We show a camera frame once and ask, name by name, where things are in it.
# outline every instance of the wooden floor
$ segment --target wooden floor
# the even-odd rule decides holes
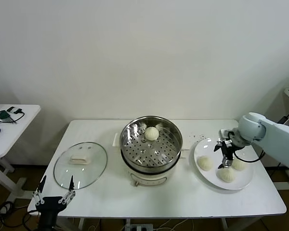
[[[27,177],[27,182],[24,185],[25,190],[35,190],[37,184],[39,183],[42,175],[44,173],[43,169],[31,169],[31,168],[17,168],[14,173],[8,174],[9,177],[14,180],[15,182],[20,177]],[[272,176],[274,182],[278,181],[287,181],[288,177],[284,173],[284,171],[277,171]],[[289,191],[280,191],[279,192],[281,197],[283,198],[286,206],[287,212],[281,216],[269,216],[264,217],[261,220],[253,223],[249,227],[245,229],[245,231],[289,231]],[[5,201],[8,197],[9,192],[0,186],[0,204]],[[28,200],[17,200],[15,202],[15,206],[24,206],[29,203]],[[22,208],[17,210],[13,213],[9,218],[6,219],[6,224],[8,225],[18,225],[21,223],[22,217],[26,212],[26,208]],[[231,225],[235,222],[237,218],[229,218],[227,219],[228,225]],[[143,224],[143,223],[153,223],[154,228],[158,228],[161,224],[166,222],[167,219],[132,219],[131,223]],[[165,227],[173,227],[180,221],[181,219],[172,219],[168,222]],[[79,219],[75,219],[74,223],[78,224]],[[32,230],[37,226],[37,218],[32,217],[28,223],[28,227]],[[84,231],[94,231],[94,227],[90,227],[91,225],[96,226],[95,231],[120,231],[124,225],[124,220],[122,219],[102,219],[99,223],[99,219],[86,219],[83,230]],[[20,226],[18,228],[7,228],[1,227],[1,231],[7,230],[16,230],[16,231],[24,231],[26,230],[24,227]],[[220,219],[189,219],[182,223],[181,225],[175,228],[176,231],[199,231],[199,230],[206,230],[206,231],[222,231],[222,224]]]

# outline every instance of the white table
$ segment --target white table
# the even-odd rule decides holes
[[[7,172],[13,172],[14,168],[3,158],[10,148],[15,144],[24,130],[29,126],[31,121],[40,111],[39,105],[17,105],[17,104],[0,104],[0,111],[7,110],[11,106],[21,108],[25,113],[24,117],[17,121],[17,124],[0,123],[0,164],[5,168],[0,171],[0,184],[8,189],[11,194],[8,201],[14,201],[16,198],[31,199],[32,192],[22,190],[26,178],[20,178],[17,183],[14,183],[7,176]],[[22,114],[10,114],[11,118],[16,120]]]
[[[180,129],[184,147],[190,147],[201,136],[218,138],[221,128],[237,126],[235,120],[174,120]],[[113,147],[115,133],[121,132],[129,120],[72,121],[45,175],[43,196],[66,193],[54,180],[53,168],[57,158],[70,146],[84,141],[101,144],[107,151],[108,164],[94,184],[76,191],[76,197],[61,217],[81,218],[231,218],[256,217],[238,223],[229,230],[240,230],[261,216],[283,214],[286,206],[279,196],[261,162],[254,163],[250,185],[240,191],[227,191],[208,183],[194,168],[190,159],[193,148],[182,151],[174,175],[163,185],[134,187],[125,171],[118,147]],[[252,147],[245,154],[257,158]],[[31,200],[28,210],[35,209]]]

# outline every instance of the white wall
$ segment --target white wall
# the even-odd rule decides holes
[[[278,119],[288,85],[289,0],[0,1],[0,103],[42,107],[13,163],[75,118]]]

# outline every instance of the power strip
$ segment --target power strip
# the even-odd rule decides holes
[[[125,231],[153,231],[153,224],[129,224]]]

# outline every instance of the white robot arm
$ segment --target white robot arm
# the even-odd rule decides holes
[[[238,128],[220,130],[219,135],[221,141],[216,145],[215,151],[222,149],[223,162],[220,167],[231,166],[235,151],[252,143],[289,167],[289,126],[250,112],[239,120]]]

